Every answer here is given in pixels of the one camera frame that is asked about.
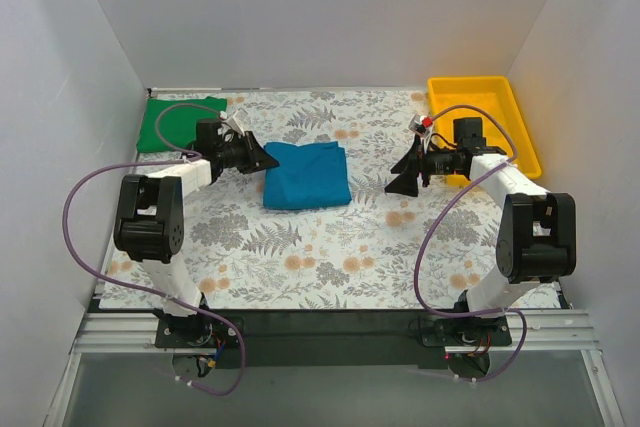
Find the yellow plastic tray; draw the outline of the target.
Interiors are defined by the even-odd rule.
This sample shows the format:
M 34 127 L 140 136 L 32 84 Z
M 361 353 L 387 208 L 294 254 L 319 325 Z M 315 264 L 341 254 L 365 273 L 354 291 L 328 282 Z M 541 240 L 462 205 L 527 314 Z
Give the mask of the yellow plastic tray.
M 483 112 L 459 108 L 435 121 L 435 131 L 447 141 L 454 140 L 453 122 L 463 117 L 479 117 L 483 136 L 490 146 L 512 153 L 507 138 L 518 152 L 515 164 L 529 179 L 542 175 L 533 142 L 516 103 L 508 79 L 504 76 L 432 77 L 427 81 L 430 112 L 438 114 L 457 105 L 474 106 Z

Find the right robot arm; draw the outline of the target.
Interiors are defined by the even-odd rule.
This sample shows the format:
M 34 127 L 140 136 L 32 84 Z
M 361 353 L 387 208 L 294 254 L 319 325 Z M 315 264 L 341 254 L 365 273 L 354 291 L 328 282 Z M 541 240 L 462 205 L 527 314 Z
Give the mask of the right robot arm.
M 409 150 L 392 168 L 386 192 L 415 197 L 434 176 L 461 175 L 481 187 L 500 207 L 496 265 L 474 287 L 465 290 L 452 310 L 416 320 L 426 345 L 489 346 L 492 339 L 511 339 L 504 315 L 524 294 L 541 284 L 571 275 L 576 266 L 575 201 L 551 193 L 528 179 L 499 146 L 488 144 L 479 117 L 453 122 L 454 140 L 433 143 L 434 122 L 415 116 Z

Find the blue t shirt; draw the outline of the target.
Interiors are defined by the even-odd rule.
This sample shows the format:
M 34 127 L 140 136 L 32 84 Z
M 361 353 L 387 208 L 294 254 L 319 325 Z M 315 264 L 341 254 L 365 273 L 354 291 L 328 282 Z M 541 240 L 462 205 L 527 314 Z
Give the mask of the blue t shirt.
M 265 174 L 266 209 L 309 210 L 351 202 L 346 152 L 338 142 L 301 146 L 269 142 L 265 150 L 279 162 Z

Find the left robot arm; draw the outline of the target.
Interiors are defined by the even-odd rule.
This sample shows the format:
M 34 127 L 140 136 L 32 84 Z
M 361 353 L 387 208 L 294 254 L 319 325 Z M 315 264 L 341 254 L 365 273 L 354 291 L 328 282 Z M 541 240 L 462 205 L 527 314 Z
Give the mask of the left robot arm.
M 279 162 L 236 120 L 199 120 L 187 145 L 201 156 L 149 175 L 129 174 L 121 183 L 114 225 L 117 250 L 127 254 L 162 294 L 156 311 L 168 331 L 193 347 L 213 337 L 214 321 L 180 253 L 184 237 L 184 199 L 217 181 L 226 169 L 252 174 Z

